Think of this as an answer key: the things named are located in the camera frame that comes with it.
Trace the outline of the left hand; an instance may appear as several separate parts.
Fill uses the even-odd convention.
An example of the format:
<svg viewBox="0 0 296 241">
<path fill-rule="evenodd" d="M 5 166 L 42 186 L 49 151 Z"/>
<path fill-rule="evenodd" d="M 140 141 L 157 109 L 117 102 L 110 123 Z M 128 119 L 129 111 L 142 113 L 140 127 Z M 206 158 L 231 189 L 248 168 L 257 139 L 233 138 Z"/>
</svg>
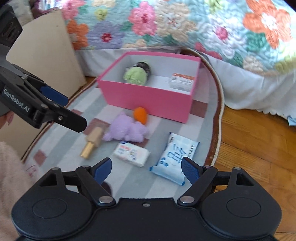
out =
<svg viewBox="0 0 296 241">
<path fill-rule="evenodd" d="M 5 124 L 10 125 L 12 120 L 14 118 L 14 113 L 12 111 L 9 111 L 8 113 L 2 115 L 0 117 L 0 129 L 5 126 Z"/>
</svg>

